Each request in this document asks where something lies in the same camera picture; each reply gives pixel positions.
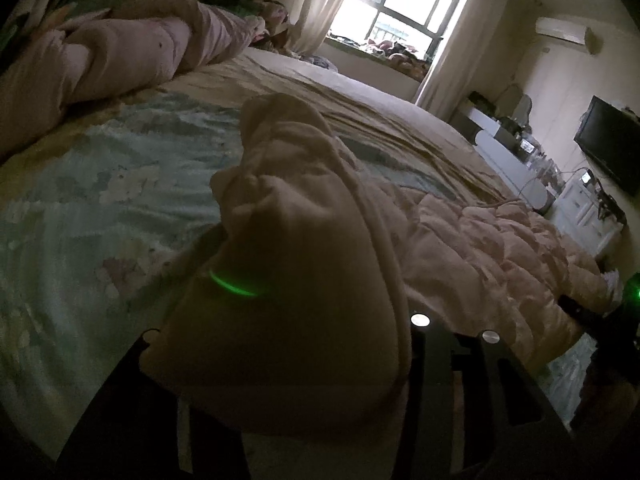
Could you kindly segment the pink quilted coat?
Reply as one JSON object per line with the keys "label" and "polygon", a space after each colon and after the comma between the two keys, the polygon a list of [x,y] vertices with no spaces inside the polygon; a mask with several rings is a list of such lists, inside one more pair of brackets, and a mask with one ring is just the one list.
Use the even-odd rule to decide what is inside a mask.
{"label": "pink quilted coat", "polygon": [[372,178],[286,94],[247,101],[240,133],[239,165],[210,181],[226,240],[140,364],[245,431],[334,434],[392,405],[412,311],[494,330],[534,372],[579,336],[561,296],[611,309],[588,252],[516,200],[461,206]]}

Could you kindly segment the clothes pile beside bed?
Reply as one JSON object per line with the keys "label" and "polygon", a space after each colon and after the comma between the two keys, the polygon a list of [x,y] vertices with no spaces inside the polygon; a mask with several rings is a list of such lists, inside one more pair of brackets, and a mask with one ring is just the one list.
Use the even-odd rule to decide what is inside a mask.
{"label": "clothes pile beside bed", "polygon": [[295,58],[290,48],[291,22],[288,9],[277,0],[201,0],[208,6],[227,10],[240,18],[264,22],[252,46]]}

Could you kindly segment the white drawer cabinet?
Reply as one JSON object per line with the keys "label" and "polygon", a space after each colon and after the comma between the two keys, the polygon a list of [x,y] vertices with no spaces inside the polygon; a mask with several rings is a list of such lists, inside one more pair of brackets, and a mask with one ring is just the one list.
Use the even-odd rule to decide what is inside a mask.
{"label": "white drawer cabinet", "polygon": [[596,260],[612,255],[625,226],[598,197],[596,179],[589,171],[567,182],[546,218]]}

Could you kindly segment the floral bed sheet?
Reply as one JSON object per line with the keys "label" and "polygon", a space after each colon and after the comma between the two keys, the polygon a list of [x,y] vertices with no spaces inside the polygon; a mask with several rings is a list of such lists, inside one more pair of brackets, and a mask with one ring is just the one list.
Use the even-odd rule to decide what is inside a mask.
{"label": "floral bed sheet", "polygon": [[102,382],[166,318],[194,242],[219,219],[209,187],[242,155],[239,114],[282,92],[314,106],[419,229],[477,238],[444,286],[442,254],[408,264],[410,296],[456,330],[493,328],[538,370],[578,339],[555,297],[608,306],[594,259],[528,212],[454,128],[346,76],[250,50],[68,122],[1,169],[1,403],[56,457]]}

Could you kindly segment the white dressing table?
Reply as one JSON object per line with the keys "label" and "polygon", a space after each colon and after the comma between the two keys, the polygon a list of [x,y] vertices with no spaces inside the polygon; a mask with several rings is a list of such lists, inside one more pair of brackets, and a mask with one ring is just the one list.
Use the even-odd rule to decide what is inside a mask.
{"label": "white dressing table", "polygon": [[497,119],[490,118],[464,98],[452,113],[449,123],[529,208],[540,214],[548,211],[553,202],[552,195],[541,178],[516,157],[515,136],[507,132]]}

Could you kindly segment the round vanity mirror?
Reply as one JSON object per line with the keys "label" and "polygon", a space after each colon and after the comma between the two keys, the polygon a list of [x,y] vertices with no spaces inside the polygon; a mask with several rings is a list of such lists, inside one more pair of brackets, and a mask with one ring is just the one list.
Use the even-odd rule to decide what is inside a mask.
{"label": "round vanity mirror", "polygon": [[520,133],[529,124],[533,101],[518,84],[510,84],[497,101],[497,117],[500,125],[510,133]]}

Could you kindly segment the stuffed toys on windowsill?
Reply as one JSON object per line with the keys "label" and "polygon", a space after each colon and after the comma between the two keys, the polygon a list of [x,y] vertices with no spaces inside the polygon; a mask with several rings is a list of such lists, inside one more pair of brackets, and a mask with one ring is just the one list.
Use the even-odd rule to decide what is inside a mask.
{"label": "stuffed toys on windowsill", "polygon": [[398,41],[383,40],[375,44],[369,40],[360,49],[416,81],[424,79],[431,68],[430,62],[418,58],[413,50]]}

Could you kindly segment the right cream curtain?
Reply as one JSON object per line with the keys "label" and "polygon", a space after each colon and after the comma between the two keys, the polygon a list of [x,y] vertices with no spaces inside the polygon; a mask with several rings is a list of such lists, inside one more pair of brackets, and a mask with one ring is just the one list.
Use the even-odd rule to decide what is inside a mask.
{"label": "right cream curtain", "polygon": [[480,67],[509,0],[463,0],[414,104],[448,122]]}

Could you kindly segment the pink rolled duvet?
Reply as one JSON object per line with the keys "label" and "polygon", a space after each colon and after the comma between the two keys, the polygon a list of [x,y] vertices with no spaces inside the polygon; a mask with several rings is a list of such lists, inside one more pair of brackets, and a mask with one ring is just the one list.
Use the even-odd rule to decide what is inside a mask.
{"label": "pink rolled duvet", "polygon": [[198,0],[131,0],[70,32],[51,29],[1,76],[1,151],[52,130],[80,102],[116,98],[243,52],[266,30]]}

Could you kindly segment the floral folded blanket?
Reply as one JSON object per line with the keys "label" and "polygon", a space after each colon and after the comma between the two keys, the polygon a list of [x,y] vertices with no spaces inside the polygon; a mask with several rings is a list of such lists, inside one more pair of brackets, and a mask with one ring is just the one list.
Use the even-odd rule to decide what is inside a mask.
{"label": "floral folded blanket", "polygon": [[1,73],[34,41],[60,26],[77,6],[70,0],[17,0],[1,20]]}

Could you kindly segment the black wall television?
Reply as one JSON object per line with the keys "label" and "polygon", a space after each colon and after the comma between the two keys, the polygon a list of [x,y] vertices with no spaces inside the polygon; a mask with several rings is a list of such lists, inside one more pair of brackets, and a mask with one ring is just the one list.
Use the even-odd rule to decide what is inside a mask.
{"label": "black wall television", "polygon": [[631,197],[639,194],[639,124],[593,96],[574,141]]}

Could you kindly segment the white wall air conditioner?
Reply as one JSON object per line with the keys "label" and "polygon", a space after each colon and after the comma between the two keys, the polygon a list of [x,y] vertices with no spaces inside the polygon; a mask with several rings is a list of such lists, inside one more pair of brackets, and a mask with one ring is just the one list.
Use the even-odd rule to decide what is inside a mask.
{"label": "white wall air conditioner", "polygon": [[559,41],[567,47],[590,55],[598,53],[598,38],[586,25],[542,16],[536,19],[535,30],[537,35]]}

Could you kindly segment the window with dark frame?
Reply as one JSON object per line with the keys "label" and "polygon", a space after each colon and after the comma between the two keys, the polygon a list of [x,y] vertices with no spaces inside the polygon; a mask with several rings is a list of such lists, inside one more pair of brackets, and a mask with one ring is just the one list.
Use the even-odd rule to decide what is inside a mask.
{"label": "window with dark frame", "polygon": [[344,0],[329,36],[354,47],[400,44],[431,61],[460,0]]}

